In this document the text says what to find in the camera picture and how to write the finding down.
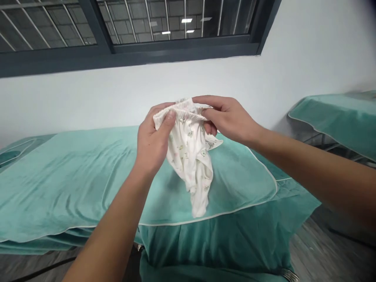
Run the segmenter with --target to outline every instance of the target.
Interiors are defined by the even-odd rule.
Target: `hand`
[[[194,103],[206,104],[213,108],[202,111],[209,122],[204,123],[206,133],[217,134],[217,129],[226,137],[250,146],[256,141],[260,132],[265,130],[256,123],[234,98],[220,96],[198,96],[192,98]]]
[[[137,158],[135,166],[154,176],[167,155],[168,136],[175,124],[176,112],[170,111],[158,131],[155,129],[153,116],[175,103],[163,103],[150,109],[138,129]]]

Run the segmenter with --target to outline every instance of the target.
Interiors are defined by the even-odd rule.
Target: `white wall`
[[[366,0],[282,0],[261,56],[0,79],[0,146],[26,136],[137,125],[155,104],[237,98],[265,127],[313,94],[375,86],[376,17]]]

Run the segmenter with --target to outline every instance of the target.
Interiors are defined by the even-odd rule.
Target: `forearm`
[[[320,201],[375,228],[374,169],[265,129],[246,145],[284,170]]]
[[[121,281],[152,180],[132,169],[64,281]]]

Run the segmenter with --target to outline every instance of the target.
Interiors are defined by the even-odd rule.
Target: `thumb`
[[[168,137],[170,134],[172,128],[175,125],[175,120],[176,120],[176,112],[173,110],[170,110],[167,115],[164,117],[164,120],[158,129],[158,132],[162,135],[165,135]]]
[[[207,108],[201,112],[201,115],[206,119],[212,121],[214,124],[220,118],[222,112],[217,111],[213,108]]]

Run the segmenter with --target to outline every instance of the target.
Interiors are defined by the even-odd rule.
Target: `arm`
[[[140,125],[135,165],[64,282],[122,280],[149,188],[166,157],[168,135],[175,123],[176,113],[170,112],[156,131],[153,115],[172,104],[153,107]]]
[[[233,98],[193,101],[214,107],[202,112],[211,121],[204,125],[207,133],[219,129],[256,150],[320,201],[376,229],[376,170],[263,128]]]

